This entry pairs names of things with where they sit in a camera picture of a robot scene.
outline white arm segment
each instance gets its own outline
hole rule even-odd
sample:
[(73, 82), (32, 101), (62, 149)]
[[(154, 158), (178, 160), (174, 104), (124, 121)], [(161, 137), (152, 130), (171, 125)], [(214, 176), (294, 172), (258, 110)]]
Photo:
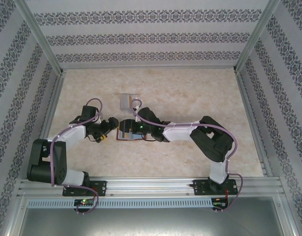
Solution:
[[(192, 138), (190, 137), (190, 134), (194, 129), (197, 128), (197, 126), (191, 126), (191, 124), (197, 124), (197, 123), (199, 123), (199, 121), (195, 121), (193, 123), (185, 123), (186, 127), (180, 127), (180, 126), (166, 127), (163, 131), (163, 135), (170, 142), (175, 140), (193, 141)], [(226, 164), (226, 158), (224, 162), (211, 161), (210, 174), (209, 174), (210, 179), (212, 179), (214, 182), (222, 184), (227, 177), (227, 173), (225, 172), (225, 164)]]
[[(80, 140), (86, 137), (86, 127), (83, 125), (74, 127), (68, 130), (66, 133), (61, 135), (57, 141), (66, 142), (66, 150), (74, 146)], [(52, 141), (54, 137), (48, 138), (48, 141)], [(75, 171), (67, 169), (66, 178), (63, 181), (63, 185), (77, 185), (80, 186), (83, 183), (84, 173), (82, 171)]]

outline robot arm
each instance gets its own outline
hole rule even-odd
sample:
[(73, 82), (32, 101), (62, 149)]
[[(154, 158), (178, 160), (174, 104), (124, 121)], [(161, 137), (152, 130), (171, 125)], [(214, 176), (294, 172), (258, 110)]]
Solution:
[[(98, 109), (91, 106), (83, 106), (81, 116), (76, 117), (69, 126), (72, 128), (61, 135), (54, 144), (54, 167), (55, 184), (88, 186), (90, 183), (89, 174), (86, 172), (67, 169), (66, 151), (80, 140), (92, 135), (97, 143), (104, 140), (107, 134), (118, 127), (118, 120), (114, 117), (97, 123), (88, 122), (84, 125), (75, 124), (93, 118)], [(30, 154), (27, 177), (31, 181), (51, 183), (50, 162), (44, 161), (44, 157), (50, 155), (51, 142), (54, 139), (37, 139), (33, 142)]]
[(219, 129), (193, 125), (200, 123), (222, 127), (214, 119), (204, 116), (199, 121), (178, 126), (177, 123), (160, 121), (148, 107), (140, 109), (138, 115), (148, 121), (169, 126), (158, 127), (144, 121), (136, 122), (133, 119), (126, 119), (120, 122), (120, 130), (141, 135), (151, 134), (159, 142), (194, 141), (204, 155), (211, 160), (210, 179), (217, 184), (222, 184), (228, 177), (226, 157), (233, 146), (232, 138)]

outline enclosure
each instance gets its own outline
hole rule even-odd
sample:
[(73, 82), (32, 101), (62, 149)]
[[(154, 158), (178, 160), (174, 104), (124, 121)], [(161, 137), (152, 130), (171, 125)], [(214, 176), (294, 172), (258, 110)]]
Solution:
[[(124, 93), (160, 120), (210, 116), (235, 135), (232, 209), (195, 195), (210, 161), (194, 143), (116, 130), (67, 151), (68, 168), (107, 182), (91, 216), (27, 180), (33, 141), (89, 99), (133, 119)], [(302, 0), (0, 0), (0, 235), (49, 234), (302, 235)]]

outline patterned wallpaper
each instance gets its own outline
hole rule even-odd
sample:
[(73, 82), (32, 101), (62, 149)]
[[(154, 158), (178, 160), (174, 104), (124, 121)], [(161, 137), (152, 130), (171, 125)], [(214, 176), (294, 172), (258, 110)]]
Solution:
[(0, 233), (57, 80), (12, 0), (0, 0)]
[(241, 76), (302, 235), (302, 0), (279, 3)]
[(233, 66), (268, 0), (28, 0), (63, 68)]

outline marble floor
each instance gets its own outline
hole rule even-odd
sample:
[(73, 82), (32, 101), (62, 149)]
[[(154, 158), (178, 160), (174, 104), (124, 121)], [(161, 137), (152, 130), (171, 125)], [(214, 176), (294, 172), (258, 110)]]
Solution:
[[(68, 70), (50, 135), (66, 128), (98, 97), (103, 118), (133, 118), (120, 110), (120, 93), (136, 93), (160, 120), (192, 122), (211, 116), (237, 138), (229, 171), (263, 176), (233, 69), (114, 68)], [(93, 101), (92, 106), (99, 107)], [(193, 142), (80, 141), (67, 151), (68, 168), (96, 177), (207, 177), (210, 161)]]

